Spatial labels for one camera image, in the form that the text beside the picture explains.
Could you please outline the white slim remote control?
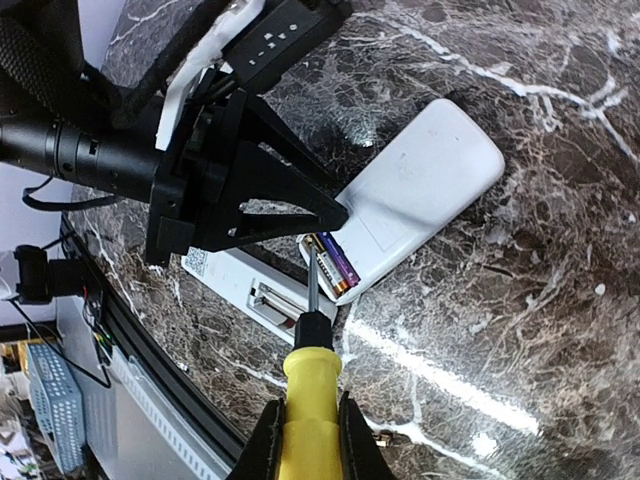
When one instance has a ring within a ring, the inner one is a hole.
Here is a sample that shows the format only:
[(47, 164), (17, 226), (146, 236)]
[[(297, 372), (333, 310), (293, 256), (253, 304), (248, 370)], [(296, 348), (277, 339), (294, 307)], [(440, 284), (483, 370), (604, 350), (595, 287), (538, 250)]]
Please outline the white slim remote control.
[(182, 267), (218, 296), (294, 348), (333, 348), (334, 303), (319, 281), (292, 279), (240, 249), (217, 253), (191, 248)]

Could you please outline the yellow handled screwdriver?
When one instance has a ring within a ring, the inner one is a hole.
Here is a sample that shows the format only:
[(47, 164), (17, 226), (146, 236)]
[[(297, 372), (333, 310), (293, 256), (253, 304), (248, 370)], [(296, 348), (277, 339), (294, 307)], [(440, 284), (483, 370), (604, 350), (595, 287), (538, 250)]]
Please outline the yellow handled screwdriver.
[(338, 376), (331, 320), (319, 310), (316, 248), (310, 248), (308, 311), (295, 328), (287, 377), (280, 479), (341, 479)]

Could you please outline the grey remote control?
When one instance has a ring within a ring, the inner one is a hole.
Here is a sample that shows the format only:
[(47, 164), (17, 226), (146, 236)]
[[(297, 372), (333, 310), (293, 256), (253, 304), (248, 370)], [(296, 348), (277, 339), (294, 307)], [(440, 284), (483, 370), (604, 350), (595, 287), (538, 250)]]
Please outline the grey remote control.
[(349, 219), (332, 237), (360, 280), (354, 301), (439, 233), (503, 175), (503, 154), (454, 102), (427, 105), (337, 196)]

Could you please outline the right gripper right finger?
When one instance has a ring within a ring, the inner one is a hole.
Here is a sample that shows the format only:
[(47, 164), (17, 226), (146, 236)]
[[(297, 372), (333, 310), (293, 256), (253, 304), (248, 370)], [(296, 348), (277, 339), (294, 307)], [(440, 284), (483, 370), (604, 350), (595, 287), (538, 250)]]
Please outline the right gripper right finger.
[(345, 479), (395, 480), (354, 399), (344, 392), (339, 402), (339, 437)]

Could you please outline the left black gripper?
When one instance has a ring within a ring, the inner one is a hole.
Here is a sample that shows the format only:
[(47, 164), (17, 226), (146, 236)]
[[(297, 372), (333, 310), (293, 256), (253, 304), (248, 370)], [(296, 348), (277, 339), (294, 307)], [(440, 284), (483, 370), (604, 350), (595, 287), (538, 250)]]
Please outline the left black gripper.
[[(345, 207), (334, 179), (261, 98), (237, 90), (185, 108), (155, 171), (145, 261), (166, 265), (192, 247), (209, 252), (290, 235), (335, 231)], [(303, 214), (248, 214), (250, 200)]]

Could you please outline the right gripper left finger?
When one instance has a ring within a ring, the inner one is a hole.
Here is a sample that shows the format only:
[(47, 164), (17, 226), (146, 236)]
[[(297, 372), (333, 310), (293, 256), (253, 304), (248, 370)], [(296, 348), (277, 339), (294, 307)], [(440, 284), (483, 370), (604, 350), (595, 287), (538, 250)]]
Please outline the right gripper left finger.
[(284, 424), (284, 400), (268, 401), (227, 479), (275, 480), (279, 473)]

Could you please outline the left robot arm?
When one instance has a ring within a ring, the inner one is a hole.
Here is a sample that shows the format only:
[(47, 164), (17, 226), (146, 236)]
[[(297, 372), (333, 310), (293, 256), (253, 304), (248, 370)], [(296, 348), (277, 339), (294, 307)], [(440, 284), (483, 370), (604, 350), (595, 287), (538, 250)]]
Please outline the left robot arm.
[(146, 260), (335, 231), (347, 210), (263, 94), (351, 15), (347, 1), (203, 1), (137, 85), (83, 58), (74, 1), (1, 5), (1, 159), (146, 203)]

